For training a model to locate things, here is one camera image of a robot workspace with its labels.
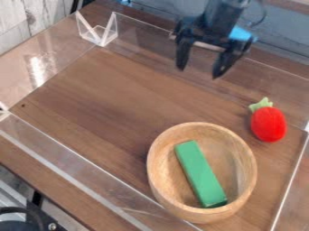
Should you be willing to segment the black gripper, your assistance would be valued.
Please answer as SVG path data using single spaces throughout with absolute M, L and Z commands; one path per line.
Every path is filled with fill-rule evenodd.
M 206 43 L 226 50 L 218 55 L 213 67 L 213 79 L 221 78 L 252 47 L 257 37 L 237 23 L 250 0 L 209 0 L 203 12 L 185 16 L 177 23 L 173 39 L 177 43 L 177 67 L 185 70 L 191 46 Z

